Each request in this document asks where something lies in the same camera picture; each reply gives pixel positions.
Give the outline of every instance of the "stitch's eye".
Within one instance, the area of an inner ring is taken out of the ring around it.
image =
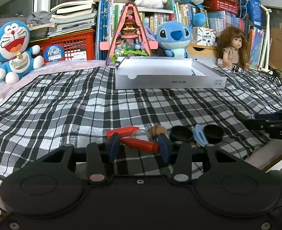
[[[166,32],[164,30],[162,30],[159,35],[160,35],[161,38],[166,38],[167,37],[166,36]]]

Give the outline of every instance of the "plaid tablecloth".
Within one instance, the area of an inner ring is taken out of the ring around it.
[[[219,146],[245,159],[269,138],[247,130],[233,112],[282,109],[282,91],[256,71],[217,70],[228,78],[223,90],[115,90],[114,69],[108,67],[39,76],[0,107],[0,176],[62,144],[86,147],[104,140],[106,130],[128,125],[170,129],[215,123],[225,131]],[[201,175],[201,163],[193,163],[192,170],[194,178]],[[112,172],[169,174],[172,167],[159,154],[122,146]]]

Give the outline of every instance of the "black cup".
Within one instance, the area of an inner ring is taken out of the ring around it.
[[[209,144],[218,144],[224,136],[223,129],[215,124],[205,125],[203,132]]]
[[[170,129],[170,140],[172,142],[186,142],[186,143],[191,143],[193,139],[193,132],[181,125],[173,126]]]

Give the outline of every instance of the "red crate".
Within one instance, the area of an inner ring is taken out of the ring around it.
[[[207,11],[221,11],[224,10],[235,16],[238,15],[239,3],[234,0],[204,0],[204,6],[209,7]]]
[[[61,35],[56,37],[50,37],[48,39],[33,41],[29,46],[39,45],[41,52],[39,55],[43,55],[42,48],[50,45],[63,44],[64,56],[66,60],[71,60],[71,53],[86,51],[87,60],[94,60],[95,53],[95,30],[88,30],[83,32],[77,32],[70,35]]]

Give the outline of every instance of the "clear plastic ball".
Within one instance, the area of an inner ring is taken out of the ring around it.
[[[139,129],[139,130],[134,131],[134,133],[131,134],[131,137],[134,137],[140,140],[144,140],[144,141],[149,141],[149,142],[153,141],[152,136],[149,134],[147,130],[144,130],[144,129]]]

